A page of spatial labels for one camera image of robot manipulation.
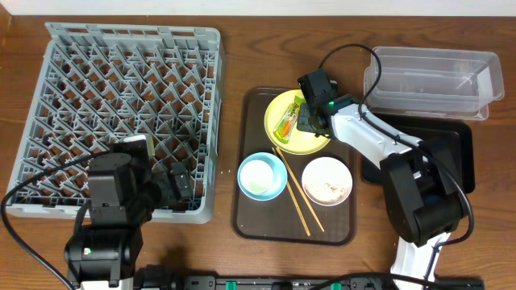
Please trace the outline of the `green snack wrapper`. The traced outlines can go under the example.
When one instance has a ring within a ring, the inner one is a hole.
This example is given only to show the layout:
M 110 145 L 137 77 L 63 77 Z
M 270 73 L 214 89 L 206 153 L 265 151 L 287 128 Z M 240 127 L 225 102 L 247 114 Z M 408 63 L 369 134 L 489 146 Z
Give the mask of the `green snack wrapper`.
M 295 96 L 293 101 L 287 106 L 279 123 L 273 130 L 273 135 L 280 143 L 287 144 L 289 142 L 293 128 L 298 120 L 301 105 L 305 102 L 304 98 Z

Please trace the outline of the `pink bowl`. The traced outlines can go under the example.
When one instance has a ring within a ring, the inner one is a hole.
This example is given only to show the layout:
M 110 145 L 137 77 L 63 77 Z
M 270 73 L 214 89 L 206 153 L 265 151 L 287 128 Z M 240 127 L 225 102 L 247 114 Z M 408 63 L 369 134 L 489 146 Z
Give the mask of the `pink bowl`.
M 306 193 L 305 185 L 309 183 L 327 182 L 342 188 L 343 195 L 334 203 L 324 204 L 313 199 Z M 306 195 L 316 204 L 335 206 L 346 201 L 352 193 L 353 179 L 349 168 L 340 160 L 332 157 L 319 157 L 310 161 L 302 173 L 302 188 Z

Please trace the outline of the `white cup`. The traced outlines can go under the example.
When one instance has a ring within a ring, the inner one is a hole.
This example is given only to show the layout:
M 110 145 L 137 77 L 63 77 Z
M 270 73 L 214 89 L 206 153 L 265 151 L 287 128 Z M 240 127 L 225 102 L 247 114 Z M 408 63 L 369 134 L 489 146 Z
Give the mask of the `white cup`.
M 249 193 L 265 193 L 273 184 L 273 170 L 262 160 L 251 160 L 241 168 L 240 183 Z

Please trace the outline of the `rice and food scraps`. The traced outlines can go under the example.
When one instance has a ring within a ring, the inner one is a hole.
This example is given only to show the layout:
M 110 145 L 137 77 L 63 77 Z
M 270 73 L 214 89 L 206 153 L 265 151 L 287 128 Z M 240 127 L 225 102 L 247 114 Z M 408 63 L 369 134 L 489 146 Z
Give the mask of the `rice and food scraps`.
M 343 195 L 340 186 L 327 182 L 306 184 L 305 190 L 314 200 L 324 204 L 334 203 Z

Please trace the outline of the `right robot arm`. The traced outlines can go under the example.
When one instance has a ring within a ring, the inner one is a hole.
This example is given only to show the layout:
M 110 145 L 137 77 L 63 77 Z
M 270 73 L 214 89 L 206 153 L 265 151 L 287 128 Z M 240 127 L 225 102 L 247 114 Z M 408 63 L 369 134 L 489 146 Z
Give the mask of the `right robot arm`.
M 300 131 L 336 139 L 355 148 L 381 172 L 388 218 L 400 237 L 389 278 L 399 289 L 441 289 L 435 266 L 445 246 L 466 240 L 472 230 L 450 237 L 463 218 L 474 226 L 472 206 L 446 143 L 423 141 L 390 126 L 363 101 L 341 96 L 322 70 L 298 78 L 306 102 Z

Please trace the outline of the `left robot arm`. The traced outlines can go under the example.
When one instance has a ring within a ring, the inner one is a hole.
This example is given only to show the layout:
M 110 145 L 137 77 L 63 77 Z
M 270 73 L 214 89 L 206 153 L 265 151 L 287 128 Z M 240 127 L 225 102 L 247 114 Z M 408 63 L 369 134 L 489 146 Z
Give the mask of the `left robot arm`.
M 182 162 L 152 172 L 145 155 L 108 153 L 90 163 L 89 190 L 64 251 L 68 280 L 75 289 L 130 289 L 142 225 L 193 196 L 189 172 Z

